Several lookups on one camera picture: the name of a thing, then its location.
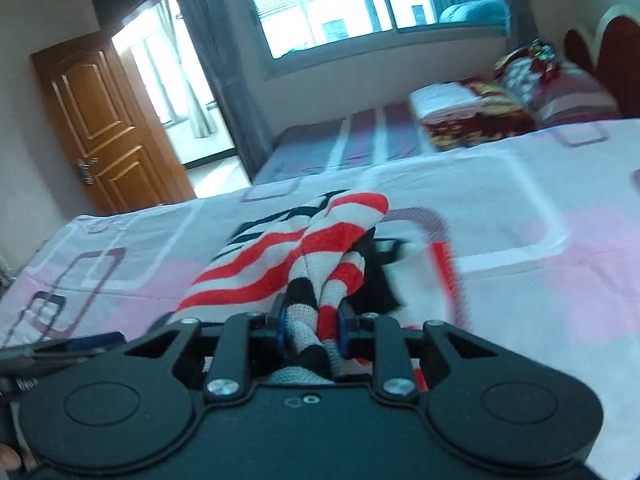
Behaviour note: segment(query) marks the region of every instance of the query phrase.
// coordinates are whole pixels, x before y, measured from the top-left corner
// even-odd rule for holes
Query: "wooden headboard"
[[[640,118],[640,20],[625,6],[609,9],[596,37],[580,29],[564,38],[568,59],[593,74],[616,98],[626,118]]]

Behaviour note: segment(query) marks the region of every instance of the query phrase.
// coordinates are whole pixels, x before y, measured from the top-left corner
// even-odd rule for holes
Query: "door lock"
[[[88,186],[94,183],[94,178],[89,173],[89,168],[92,164],[97,163],[98,159],[95,157],[90,158],[89,160],[84,160],[84,158],[79,158],[78,160],[76,160],[76,170],[78,170],[78,174],[80,175],[82,181]]]

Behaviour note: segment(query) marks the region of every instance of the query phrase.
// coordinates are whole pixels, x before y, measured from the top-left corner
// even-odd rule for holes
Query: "screw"
[[[320,402],[320,397],[313,394],[305,395],[304,397],[302,397],[302,402],[304,402],[305,404],[317,404],[318,402]]]
[[[389,379],[382,385],[382,389],[389,395],[404,397],[415,390],[415,383],[409,379],[395,378]]]
[[[207,384],[207,391],[217,397],[228,397],[238,393],[240,384],[233,379],[215,379]]]

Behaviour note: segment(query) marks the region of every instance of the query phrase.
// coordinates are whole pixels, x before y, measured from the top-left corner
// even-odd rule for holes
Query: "door panel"
[[[49,119],[100,213],[195,198],[148,95],[132,90],[143,87],[140,75],[124,70],[109,38],[76,38],[32,61]]]

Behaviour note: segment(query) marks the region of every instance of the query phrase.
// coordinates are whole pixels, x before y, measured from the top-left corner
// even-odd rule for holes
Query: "knit fabric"
[[[268,312],[284,294],[290,356],[270,381],[322,384],[363,373],[340,355],[337,312],[347,297],[357,313],[385,314],[398,306],[372,238],[387,212],[383,195],[334,192],[248,222],[197,277],[178,310],[242,304],[247,312]],[[370,298],[379,298],[377,305]]]

